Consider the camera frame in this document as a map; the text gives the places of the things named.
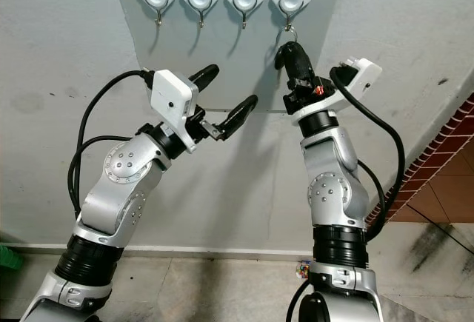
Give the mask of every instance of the metal hook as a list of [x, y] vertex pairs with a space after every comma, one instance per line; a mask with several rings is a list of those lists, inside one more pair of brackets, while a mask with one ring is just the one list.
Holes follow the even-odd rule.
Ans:
[[291, 16], [295, 15], [299, 10], [303, 8], [304, 0], [301, 1], [301, 5], [299, 5], [299, 8], [293, 11], [292, 13], [287, 13], [283, 8], [281, 7], [281, 0], [278, 0], [278, 7], [280, 8], [280, 11], [285, 14], [287, 17], [287, 24], [284, 26], [285, 31], [290, 31], [291, 29]]
[[281, 33], [285, 31], [285, 32], [290, 32], [293, 34], [293, 37], [295, 38], [295, 42], [298, 41], [298, 33], [296, 32], [296, 28], [294, 26], [292, 26], [290, 24], [290, 28], [287, 30], [287, 27], [286, 26], [283, 26], [279, 32], [278, 32], [278, 35], [276, 35], [276, 44], [278, 43], [278, 41], [280, 40], [280, 37], [281, 37]]
[[213, 4], [213, 0], [209, 0], [209, 4], [207, 4], [207, 6], [204, 8], [204, 9], [198, 9], [197, 7], [194, 7], [193, 4], [191, 4], [191, 1], [190, 0], [187, 0], [187, 3], [195, 10], [199, 13], [199, 27], [200, 28], [203, 28], [204, 27], [204, 11], [208, 10], [211, 5]]
[[159, 9], [157, 9], [156, 7], [154, 7], [151, 3], [148, 2], [148, 0], [145, 0], [145, 2], [148, 4], [148, 6], [150, 6], [151, 8], [155, 9], [156, 13], [158, 14], [158, 18], [155, 20], [155, 23], [156, 23], [156, 26], [160, 27], [161, 24], [163, 23], [161, 21], [161, 11], [168, 5], [168, 1], [169, 0], [166, 0], [166, 2], [164, 3], [164, 5], [162, 7], [160, 7]]
[[242, 29], [245, 30], [245, 27], [247, 26], [247, 13], [250, 11], [252, 12], [253, 9], [255, 9], [255, 6], [257, 6], [257, 2], [258, 0], [255, 0], [255, 3], [253, 4], [253, 6], [247, 10], [247, 11], [243, 11], [242, 9], [239, 9], [236, 5], [236, 0], [232, 0], [232, 3], [234, 5], [234, 7], [237, 9], [237, 11], [240, 11], [242, 13]]

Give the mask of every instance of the cable connector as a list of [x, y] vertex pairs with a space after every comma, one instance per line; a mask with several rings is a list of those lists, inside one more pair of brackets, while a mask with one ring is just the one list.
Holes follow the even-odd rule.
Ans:
[[145, 80], [145, 84], [147, 85], [148, 89], [152, 90], [153, 88], [153, 77], [155, 76], [155, 70], [149, 70], [147, 68], [143, 68], [140, 72], [140, 76]]

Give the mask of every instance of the black cable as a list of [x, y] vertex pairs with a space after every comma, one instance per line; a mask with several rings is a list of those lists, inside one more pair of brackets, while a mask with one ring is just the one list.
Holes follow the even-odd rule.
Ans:
[[382, 230], [385, 218], [387, 216], [387, 212], [392, 206], [395, 198], [398, 194], [398, 191], [401, 188], [403, 175], [405, 171], [405, 151], [403, 148], [403, 142], [401, 141], [400, 135], [395, 131], [387, 122], [381, 120], [376, 114], [372, 111], [367, 109], [363, 104], [361, 104], [356, 98], [354, 98], [349, 91], [345, 88], [345, 86], [340, 81], [339, 77], [336, 74], [337, 68], [334, 67], [330, 71], [330, 77], [333, 81], [336, 88], [341, 92], [341, 94], [361, 113], [363, 113], [366, 117], [368, 117], [372, 122], [380, 126], [383, 130], [385, 130], [395, 142], [397, 153], [398, 153], [398, 169], [397, 175], [395, 177], [395, 183], [393, 184], [392, 193], [390, 197], [385, 202], [385, 210], [381, 210], [375, 220], [375, 223], [371, 226], [369, 231], [367, 232], [367, 241], [371, 241], [374, 239]]
[[378, 181], [377, 176], [374, 174], [374, 172], [361, 160], [357, 161], [358, 165], [361, 166], [361, 168], [370, 176], [372, 179], [375, 188], [377, 189], [377, 195], [378, 195], [378, 204], [380, 205], [380, 212], [385, 211], [385, 197], [384, 197], [384, 189], [382, 188], [382, 185], [380, 185], [380, 181]]
[[310, 285], [310, 280], [306, 279], [304, 283], [296, 290], [293, 298], [291, 299], [290, 305], [288, 306], [287, 310], [287, 319], [286, 322], [291, 322], [291, 317], [293, 316], [293, 310], [295, 309], [296, 303], [298, 302], [299, 297], [303, 293], [303, 291]]
[[[79, 148], [82, 145], [82, 142], [84, 140], [84, 132], [86, 129], [86, 123], [89, 118], [90, 113], [92, 112], [94, 106], [99, 102], [101, 97], [109, 91], [115, 84], [117, 84], [119, 81], [128, 78], [130, 76], [141, 76], [142, 78], [145, 77], [145, 71], [143, 70], [131, 70], [129, 72], [125, 72], [120, 74], [119, 76], [116, 76], [114, 79], [109, 81], [98, 93], [92, 101], [89, 103], [89, 106], [87, 106], [87, 109], [84, 111], [84, 115], [82, 116], [81, 120], [81, 126], [79, 127], [79, 134], [77, 138], [77, 145], [76, 145], [76, 150], [79, 150]], [[74, 190], [76, 191], [76, 202], [79, 202], [79, 182], [81, 180], [81, 157], [79, 156], [77, 165], [76, 165], [76, 170], [74, 171]]]
[[465, 245], [463, 245], [460, 241], [458, 241], [456, 238], [454, 238], [448, 231], [446, 231], [445, 229], [443, 229], [443, 227], [441, 227], [439, 224], [436, 224], [435, 222], [431, 221], [427, 216], [423, 215], [421, 212], [419, 212], [415, 207], [407, 204], [407, 206], [412, 209], [413, 211], [415, 211], [416, 213], [418, 213], [421, 217], [423, 217], [425, 220], [427, 220], [428, 222], [430, 222], [431, 224], [434, 224], [436, 227], [438, 227], [441, 231], [443, 231], [444, 233], [446, 233], [451, 239], [453, 239], [457, 244], [459, 244], [460, 246], [462, 246], [465, 250], [467, 250], [469, 253], [471, 253], [472, 255], [474, 255], [474, 252], [467, 248]]
[[74, 186], [73, 176], [74, 172], [77, 170], [82, 152], [84, 152], [84, 150], [88, 148], [91, 144], [99, 141], [129, 141], [130, 139], [130, 137], [121, 137], [117, 135], [100, 135], [99, 137], [94, 137], [86, 141], [77, 149], [69, 165], [69, 170], [67, 171], [67, 191], [69, 192], [69, 197], [73, 202], [74, 215], [76, 216], [76, 218], [81, 212], [81, 206], [79, 205], [79, 189], [78, 187]]

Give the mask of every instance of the wall baseboard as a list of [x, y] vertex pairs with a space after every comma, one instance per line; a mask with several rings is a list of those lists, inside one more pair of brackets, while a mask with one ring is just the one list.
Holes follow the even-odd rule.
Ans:
[[[65, 244], [4, 243], [17, 252], [62, 254]], [[195, 246], [127, 246], [124, 257], [248, 259], [262, 261], [301, 261], [313, 256], [311, 251], [272, 249], [201, 248]]]

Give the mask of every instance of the white wall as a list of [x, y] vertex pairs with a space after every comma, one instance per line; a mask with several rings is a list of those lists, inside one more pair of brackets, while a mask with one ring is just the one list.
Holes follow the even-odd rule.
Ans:
[[[364, 102], [416, 152], [473, 89], [464, 82], [474, 56], [471, 1], [339, 0], [318, 71], [349, 55], [378, 62], [384, 74]], [[108, 79], [136, 68], [119, 0], [0, 0], [3, 241], [67, 241], [66, 174], [80, 117]], [[156, 117], [142, 82], [124, 81], [93, 113], [87, 135], [129, 135], [145, 121]], [[341, 123], [387, 183], [395, 168], [389, 138], [354, 110]], [[285, 115], [254, 114], [230, 141], [201, 143], [150, 196], [133, 244], [308, 250], [300, 139]], [[83, 195], [109, 146], [86, 153]]]

